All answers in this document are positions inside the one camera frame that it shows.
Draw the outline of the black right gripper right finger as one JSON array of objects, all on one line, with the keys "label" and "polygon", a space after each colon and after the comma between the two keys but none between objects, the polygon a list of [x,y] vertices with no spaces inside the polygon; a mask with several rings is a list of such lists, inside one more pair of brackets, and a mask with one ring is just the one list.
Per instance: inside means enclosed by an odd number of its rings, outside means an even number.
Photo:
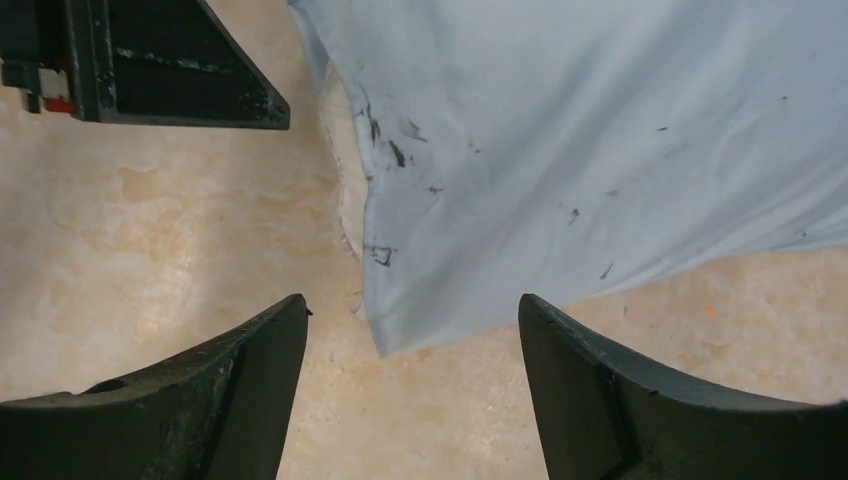
[{"label": "black right gripper right finger", "polygon": [[715,384],[524,295],[520,341],[552,479],[843,479],[847,405]]}]

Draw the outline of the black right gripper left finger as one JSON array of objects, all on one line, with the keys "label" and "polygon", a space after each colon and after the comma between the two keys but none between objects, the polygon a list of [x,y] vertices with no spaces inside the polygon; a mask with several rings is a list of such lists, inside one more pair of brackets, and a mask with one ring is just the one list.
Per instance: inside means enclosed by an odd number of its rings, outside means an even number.
[{"label": "black right gripper left finger", "polygon": [[273,479],[308,333],[303,296],[79,393],[1,406],[5,479]]}]

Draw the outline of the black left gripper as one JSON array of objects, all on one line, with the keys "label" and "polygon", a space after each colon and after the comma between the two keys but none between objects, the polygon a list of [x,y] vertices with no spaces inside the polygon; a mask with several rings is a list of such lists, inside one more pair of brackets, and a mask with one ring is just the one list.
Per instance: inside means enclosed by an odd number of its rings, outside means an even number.
[{"label": "black left gripper", "polygon": [[286,130],[290,107],[204,1],[1,3],[1,84],[93,123]]}]

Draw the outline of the white pillow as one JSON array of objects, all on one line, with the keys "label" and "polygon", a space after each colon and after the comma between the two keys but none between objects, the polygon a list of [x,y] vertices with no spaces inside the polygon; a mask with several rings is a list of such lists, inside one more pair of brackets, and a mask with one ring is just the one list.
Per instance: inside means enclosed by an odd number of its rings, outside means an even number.
[{"label": "white pillow", "polygon": [[343,82],[332,65],[324,77],[318,110],[338,174],[336,197],[344,243],[352,255],[362,262],[368,185],[354,128],[354,114]]}]

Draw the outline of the light blue pillowcase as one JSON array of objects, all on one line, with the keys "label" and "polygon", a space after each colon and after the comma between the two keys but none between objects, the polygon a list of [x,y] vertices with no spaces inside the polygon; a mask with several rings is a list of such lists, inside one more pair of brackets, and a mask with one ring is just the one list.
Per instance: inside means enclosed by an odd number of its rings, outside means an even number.
[{"label": "light blue pillowcase", "polygon": [[843,1],[293,1],[345,87],[377,351],[847,242]]}]

